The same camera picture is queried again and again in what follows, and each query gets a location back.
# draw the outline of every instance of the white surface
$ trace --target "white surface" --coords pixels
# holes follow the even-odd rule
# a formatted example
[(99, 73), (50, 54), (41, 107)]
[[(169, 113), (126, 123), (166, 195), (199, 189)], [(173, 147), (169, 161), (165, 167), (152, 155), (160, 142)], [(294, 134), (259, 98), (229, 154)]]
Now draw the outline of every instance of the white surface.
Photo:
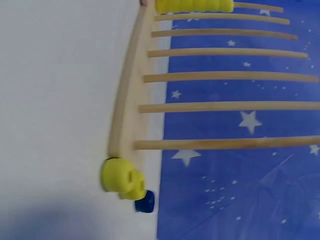
[[(0, 1), (0, 239), (36, 239), (38, 230), (50, 240), (156, 239), (157, 213), (134, 213), (99, 185), (138, 8), (138, 0)], [(156, 89), (163, 102), (165, 84)], [(152, 119), (159, 139), (162, 115)], [(147, 156), (147, 187), (157, 192), (161, 156)]]

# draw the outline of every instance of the white star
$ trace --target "white star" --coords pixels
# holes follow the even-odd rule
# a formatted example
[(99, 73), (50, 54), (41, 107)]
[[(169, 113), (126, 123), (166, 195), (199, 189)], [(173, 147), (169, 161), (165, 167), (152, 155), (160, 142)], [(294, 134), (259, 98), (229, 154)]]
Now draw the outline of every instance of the white star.
[(196, 152), (195, 150), (179, 150), (172, 159), (182, 159), (183, 163), (186, 167), (189, 166), (192, 158), (200, 157), (201, 154)]
[(310, 154), (314, 154), (318, 156), (318, 151), (320, 150), (318, 145), (310, 145), (309, 148), (310, 148)]
[(180, 97), (181, 93), (179, 90), (172, 92), (172, 98), (178, 99)]
[(232, 41), (232, 40), (228, 41), (228, 45), (229, 45), (229, 47), (234, 47), (234, 46), (235, 46), (235, 44), (236, 44), (236, 42), (235, 42), (235, 41)]
[(246, 61), (246, 62), (243, 63), (243, 66), (249, 68), (249, 67), (251, 67), (251, 63)]
[(244, 111), (240, 112), (243, 121), (239, 124), (238, 127), (246, 127), (248, 128), (251, 134), (254, 134), (255, 127), (261, 126), (262, 123), (256, 119), (256, 111), (253, 111), (249, 114)]
[(265, 14), (265, 15), (267, 15), (267, 16), (270, 17), (270, 11), (269, 11), (269, 10), (261, 9), (261, 10), (260, 10), (260, 14)]

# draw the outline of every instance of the wooden frame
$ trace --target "wooden frame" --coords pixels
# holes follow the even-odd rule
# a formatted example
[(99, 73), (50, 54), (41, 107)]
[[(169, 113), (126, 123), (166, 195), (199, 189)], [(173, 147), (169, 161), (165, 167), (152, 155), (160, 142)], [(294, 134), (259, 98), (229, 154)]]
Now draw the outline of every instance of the wooden frame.
[(148, 116), (137, 109), (150, 102), (151, 86), (143, 83), (143, 75), (154, 73), (155, 69), (154, 60), (147, 56), (147, 51), (157, 45), (151, 37), (151, 32), (157, 30), (155, 15), (152, 4), (139, 9), (119, 81), (107, 149), (109, 157), (130, 160), (141, 171), (144, 156), (134, 151), (132, 144), (145, 138), (147, 132)]
[[(283, 8), (261, 4), (235, 2), (237, 8), (265, 9), (283, 12)], [(196, 81), (196, 80), (272, 80), (317, 83), (317, 76), (265, 71), (207, 71), (154, 74), (154, 58), (193, 55), (250, 55), (308, 59), (304, 52), (277, 49), (252, 48), (187, 48), (157, 50), (156, 39), (186, 35), (241, 35), (297, 40), (294, 34), (251, 29), (182, 29), (159, 31), (157, 22), (186, 19), (234, 19), (290, 24), (288, 19), (260, 15), (234, 13), (184, 13), (157, 15), (153, 0), (142, 6), (131, 36), (119, 82), (117, 98), (109, 136), (108, 155), (135, 162), (143, 166), (143, 153), (136, 150), (178, 149), (243, 149), (292, 147), (320, 144), (320, 136), (250, 138), (250, 139), (188, 139), (144, 140), (148, 126), (146, 113), (174, 113), (199, 111), (244, 110), (320, 110), (320, 102), (297, 101), (237, 101), (237, 102), (190, 102), (150, 104), (151, 86), (146, 83)]]
[(289, 25), (289, 19), (272, 17), (272, 16), (259, 16), (238, 13), (183, 13), (174, 15), (158, 15), (154, 18), (156, 21), (168, 20), (187, 20), (187, 19), (233, 19), (233, 20), (251, 20), (260, 21), (274, 24)]
[(197, 29), (177, 29), (153, 31), (153, 38), (173, 37), (173, 36), (189, 36), (189, 35), (238, 35), (238, 36), (256, 36), (256, 37), (271, 37), (280, 39), (297, 40), (298, 36), (276, 31), (263, 31), (252, 29), (233, 29), (233, 28), (197, 28)]
[(274, 80), (305, 83), (319, 82), (319, 78), (313, 75), (270, 71), (198, 71), (150, 74), (143, 76), (143, 81), (145, 83), (195, 80)]

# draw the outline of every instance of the wooden rod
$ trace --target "wooden rod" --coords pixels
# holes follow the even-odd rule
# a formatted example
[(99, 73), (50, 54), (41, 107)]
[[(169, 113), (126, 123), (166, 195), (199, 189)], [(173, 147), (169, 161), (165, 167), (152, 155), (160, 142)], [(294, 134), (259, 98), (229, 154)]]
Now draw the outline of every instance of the wooden rod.
[(263, 5), (263, 4), (255, 4), (255, 3), (248, 3), (248, 2), (234, 2), (235, 8), (244, 8), (244, 9), (263, 9), (269, 10), (272, 12), (283, 13), (284, 9), (279, 6), (270, 6), (270, 5)]
[(187, 19), (233, 19), (233, 20), (251, 20), (261, 21), (275, 24), (290, 24), (289, 19), (271, 17), (271, 16), (259, 16), (250, 14), (238, 14), (238, 13), (182, 13), (172, 15), (157, 15), (154, 17), (155, 21), (168, 21), (168, 20), (187, 20)]
[(268, 56), (308, 59), (304, 52), (262, 49), (262, 48), (224, 48), (224, 47), (200, 47), (200, 48), (177, 48), (165, 50), (152, 50), (147, 52), (149, 58), (173, 57), (173, 56), (200, 56), (200, 55), (243, 55), (243, 56)]
[(200, 28), (200, 29), (177, 29), (153, 31), (153, 38), (170, 37), (170, 36), (190, 36), (190, 35), (239, 35), (239, 36), (258, 36), (271, 37), (289, 40), (297, 40), (298, 36), (276, 31), (263, 31), (251, 29), (232, 29), (232, 28)]
[(318, 83), (313, 75), (272, 71), (196, 71), (145, 75), (145, 83), (178, 82), (194, 80), (275, 80), (304, 83)]
[(320, 110), (320, 102), (311, 101), (215, 101), (146, 104), (139, 106), (139, 112), (182, 113), (211, 111), (254, 111), (254, 110)]
[(133, 148), (135, 150), (222, 150), (282, 148), (319, 144), (320, 136), (294, 136), (273, 138), (236, 138), (208, 140), (142, 140), (134, 141)]

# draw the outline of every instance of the blue plastic piece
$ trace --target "blue plastic piece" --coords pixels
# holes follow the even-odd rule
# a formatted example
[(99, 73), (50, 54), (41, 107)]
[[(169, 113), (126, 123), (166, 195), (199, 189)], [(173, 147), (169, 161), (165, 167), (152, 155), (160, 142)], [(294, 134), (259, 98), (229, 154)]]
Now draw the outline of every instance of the blue plastic piece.
[(155, 209), (155, 194), (147, 190), (144, 198), (134, 201), (134, 207), (137, 212), (152, 213)]

